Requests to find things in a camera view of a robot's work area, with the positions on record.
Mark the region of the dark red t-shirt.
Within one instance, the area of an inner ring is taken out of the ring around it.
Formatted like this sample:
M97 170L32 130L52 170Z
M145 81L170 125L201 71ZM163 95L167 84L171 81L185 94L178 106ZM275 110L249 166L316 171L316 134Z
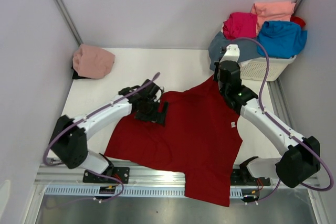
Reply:
M164 93L169 104L165 124L122 118L105 155L157 170L185 175L185 196L229 206L230 176L242 138L239 116L208 78L183 92Z

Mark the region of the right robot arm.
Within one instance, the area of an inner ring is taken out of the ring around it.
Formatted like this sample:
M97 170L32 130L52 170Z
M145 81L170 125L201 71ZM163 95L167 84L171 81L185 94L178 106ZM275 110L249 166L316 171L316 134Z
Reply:
M319 141L291 130L259 104L258 95L241 83L240 66L234 61L215 63L214 81L226 105L252 123L271 141L280 158L252 157L241 163L239 179L252 184L257 178L280 179L295 188L321 168Z

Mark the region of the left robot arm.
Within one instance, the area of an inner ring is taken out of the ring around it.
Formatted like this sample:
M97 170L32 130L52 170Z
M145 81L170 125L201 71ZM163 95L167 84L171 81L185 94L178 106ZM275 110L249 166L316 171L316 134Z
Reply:
M60 159L60 164L94 172L97 179L106 183L113 177L112 163L91 151L88 141L106 126L131 114L137 120L164 125L169 104L160 102L163 93L163 87L145 80L141 86L120 90L111 101L88 114L75 118L63 115L57 120L47 150Z

